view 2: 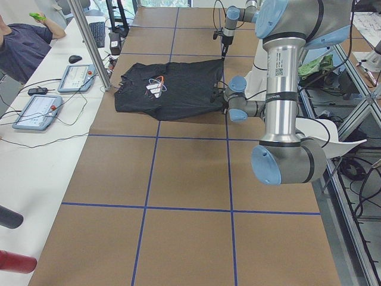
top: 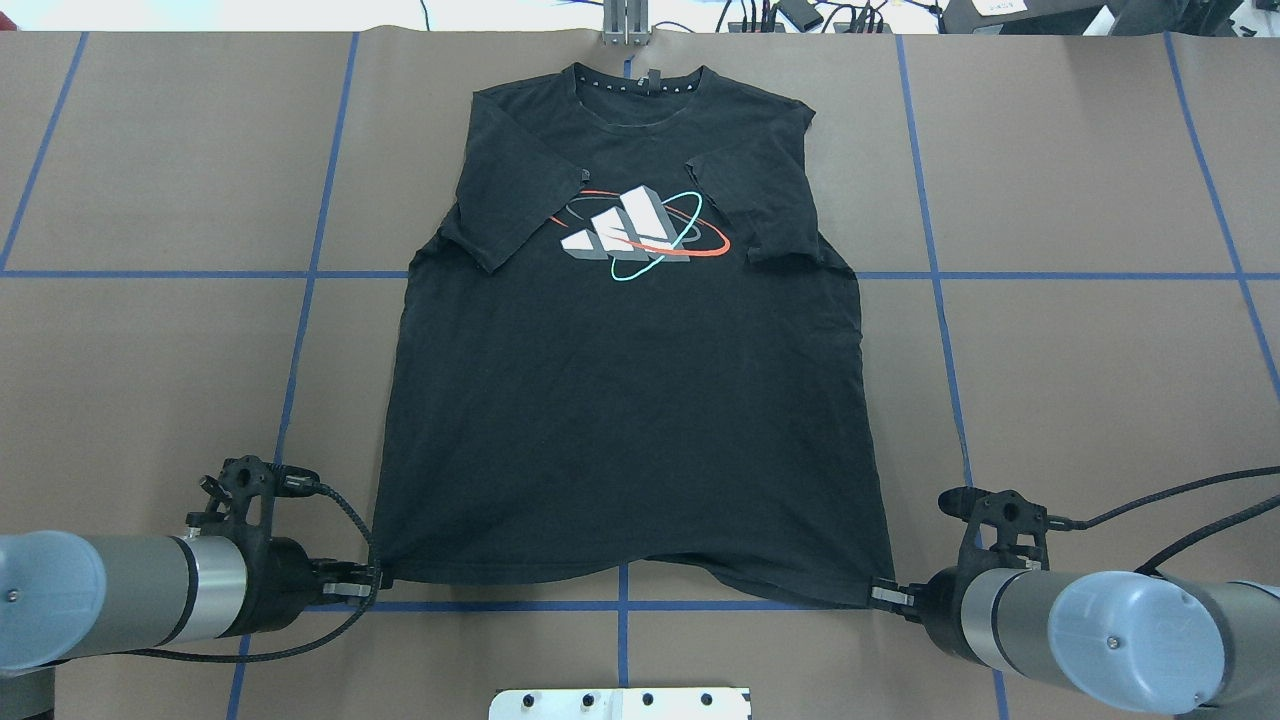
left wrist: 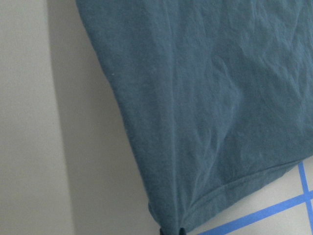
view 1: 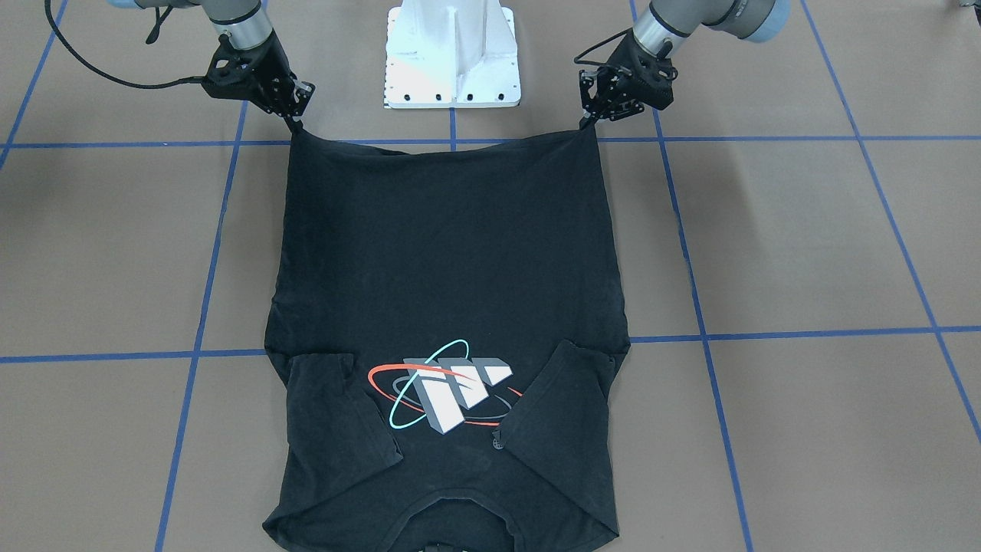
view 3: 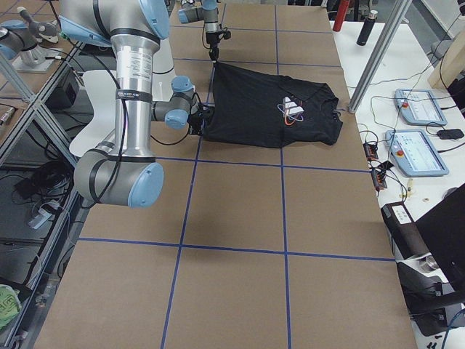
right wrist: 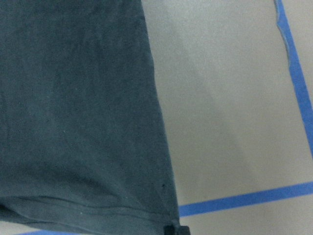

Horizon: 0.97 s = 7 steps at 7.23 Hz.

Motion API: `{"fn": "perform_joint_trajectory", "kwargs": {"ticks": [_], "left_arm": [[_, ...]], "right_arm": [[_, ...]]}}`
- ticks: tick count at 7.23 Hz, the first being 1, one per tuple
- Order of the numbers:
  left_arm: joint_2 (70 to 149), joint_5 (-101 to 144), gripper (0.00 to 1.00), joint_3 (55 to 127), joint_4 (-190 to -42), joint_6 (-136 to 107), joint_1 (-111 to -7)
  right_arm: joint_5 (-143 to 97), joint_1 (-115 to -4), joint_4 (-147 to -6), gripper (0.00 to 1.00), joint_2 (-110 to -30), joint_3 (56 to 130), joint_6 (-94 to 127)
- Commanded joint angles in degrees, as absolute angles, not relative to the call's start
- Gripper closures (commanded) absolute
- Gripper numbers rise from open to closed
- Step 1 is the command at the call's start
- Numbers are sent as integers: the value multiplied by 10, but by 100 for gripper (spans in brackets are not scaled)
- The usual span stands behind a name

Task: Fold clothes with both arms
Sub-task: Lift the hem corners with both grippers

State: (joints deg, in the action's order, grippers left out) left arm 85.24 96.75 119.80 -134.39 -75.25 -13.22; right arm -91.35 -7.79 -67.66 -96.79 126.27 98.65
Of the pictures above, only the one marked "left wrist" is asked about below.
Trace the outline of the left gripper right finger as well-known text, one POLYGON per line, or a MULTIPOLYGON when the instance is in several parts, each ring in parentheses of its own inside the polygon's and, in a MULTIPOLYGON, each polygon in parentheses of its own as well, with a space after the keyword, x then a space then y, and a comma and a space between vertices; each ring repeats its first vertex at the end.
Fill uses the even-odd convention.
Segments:
POLYGON ((179 235, 186 235, 186 231, 184 228, 180 228, 179 235))

